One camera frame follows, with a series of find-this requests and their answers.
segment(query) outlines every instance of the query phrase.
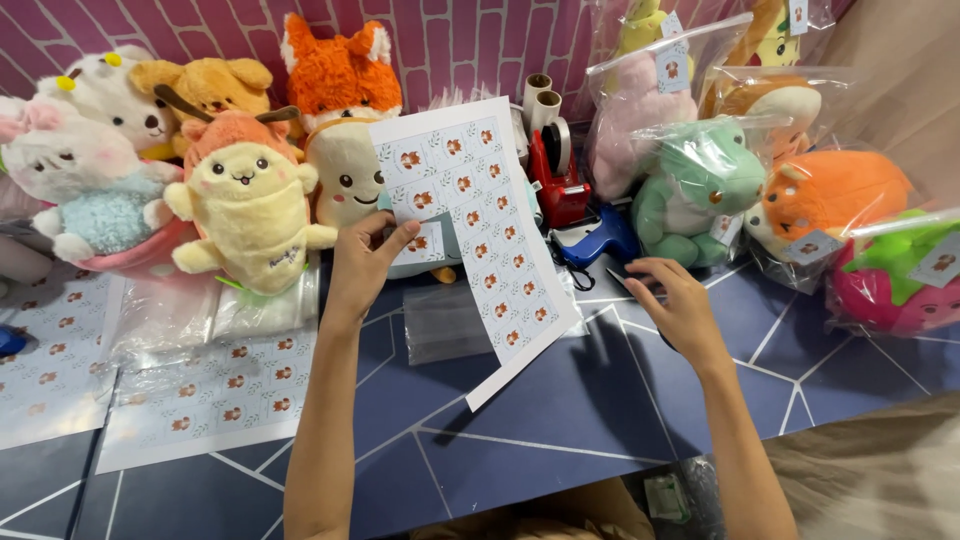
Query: red tape dispenser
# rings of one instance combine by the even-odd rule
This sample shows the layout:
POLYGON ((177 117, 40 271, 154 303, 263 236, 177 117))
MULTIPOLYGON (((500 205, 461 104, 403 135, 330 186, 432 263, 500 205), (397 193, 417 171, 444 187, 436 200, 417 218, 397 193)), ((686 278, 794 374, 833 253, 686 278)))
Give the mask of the red tape dispenser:
POLYGON ((576 223, 587 214, 590 185, 580 182, 566 121, 556 118, 534 130, 530 143, 527 176, 540 183, 537 202, 550 229, 576 223))

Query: purple wall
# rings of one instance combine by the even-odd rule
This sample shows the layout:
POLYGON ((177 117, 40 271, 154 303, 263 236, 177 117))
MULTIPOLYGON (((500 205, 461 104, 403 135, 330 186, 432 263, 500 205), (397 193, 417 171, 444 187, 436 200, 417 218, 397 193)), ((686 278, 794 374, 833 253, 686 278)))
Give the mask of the purple wall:
MULTIPOLYGON (((834 0, 842 12, 853 0, 834 0)), ((611 3, 626 0, 611 0, 611 3)), ((738 0, 663 0, 685 28, 717 20, 738 0)), ((521 77, 550 75, 569 112, 590 48, 586 0, 0 0, 0 92, 27 97, 32 81, 62 73, 81 53, 135 43, 160 58, 256 58, 285 97, 278 43, 283 15, 300 12, 318 37, 352 34, 366 20, 394 38, 394 70, 408 110, 456 85, 499 85, 517 98, 521 77)))

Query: brown puppy plush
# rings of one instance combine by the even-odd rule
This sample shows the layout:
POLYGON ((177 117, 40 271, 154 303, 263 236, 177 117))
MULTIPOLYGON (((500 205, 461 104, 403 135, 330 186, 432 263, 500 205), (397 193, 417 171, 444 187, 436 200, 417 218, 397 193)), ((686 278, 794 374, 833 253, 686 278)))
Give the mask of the brown puppy plush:
MULTIPOLYGON (((138 90, 153 95, 154 86, 168 85, 190 105, 211 115, 224 110, 242 110, 260 114, 270 110, 267 88, 274 76, 260 62, 251 59, 200 59, 187 65, 166 60, 142 61, 130 72, 138 90)), ((190 115, 174 110, 183 122, 190 115)), ((174 151, 183 157, 189 141, 182 133, 174 135, 174 151)))

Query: human hand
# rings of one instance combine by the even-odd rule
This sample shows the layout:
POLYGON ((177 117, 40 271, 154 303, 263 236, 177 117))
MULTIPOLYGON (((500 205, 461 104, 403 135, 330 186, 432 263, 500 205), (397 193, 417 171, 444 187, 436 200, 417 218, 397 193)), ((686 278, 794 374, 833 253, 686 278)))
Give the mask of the human hand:
POLYGON ((326 310, 337 319, 348 324, 363 321, 387 280, 387 268, 420 231, 420 223, 408 221, 385 240, 387 227, 396 227, 396 220, 392 212, 381 210, 337 234, 326 300, 326 310))
POLYGON ((647 274, 639 280, 628 278, 624 285, 698 375, 718 365, 732 366, 707 290, 685 268, 676 260, 654 257, 639 258, 625 268, 631 274, 647 274), (648 288, 656 282, 666 290, 663 304, 648 288))

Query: scissors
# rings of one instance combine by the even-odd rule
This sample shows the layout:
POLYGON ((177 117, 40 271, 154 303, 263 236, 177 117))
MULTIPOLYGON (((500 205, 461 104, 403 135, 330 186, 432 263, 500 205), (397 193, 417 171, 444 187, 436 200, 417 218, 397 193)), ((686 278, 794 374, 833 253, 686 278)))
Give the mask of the scissors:
MULTIPOLYGON (((627 288, 627 284, 625 283, 626 280, 623 278, 623 276, 617 274, 616 272, 614 272, 614 271, 611 270, 610 268, 607 268, 607 272, 608 272, 611 276, 613 276, 613 278, 614 278, 615 280, 617 280, 617 282, 619 282, 620 285, 621 285, 623 288, 627 288)), ((655 294, 655 295, 654 295, 654 298, 656 298, 656 299, 666 298, 666 295, 665 295, 665 294, 655 294)), ((669 341, 666 337, 663 336, 663 332, 660 331, 660 328, 657 328, 657 333, 660 335, 660 339, 663 340, 663 343, 666 343, 666 346, 669 347, 669 348, 671 348, 671 349, 673 349, 673 351, 676 353, 676 352, 677 352, 677 349, 674 348, 673 343, 670 343, 670 341, 669 341)))

